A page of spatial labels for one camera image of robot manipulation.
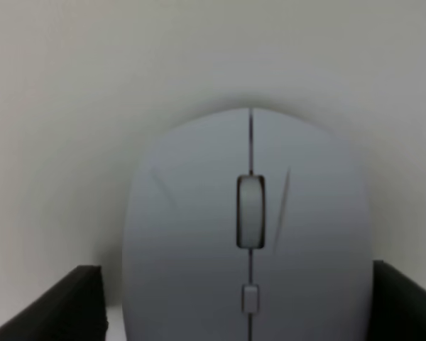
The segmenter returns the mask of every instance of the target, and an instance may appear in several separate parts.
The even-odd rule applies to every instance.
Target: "white backdrop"
[[[142,150],[240,106],[350,140],[375,257],[426,287],[426,0],[1,0],[0,324],[78,264],[119,304]]]

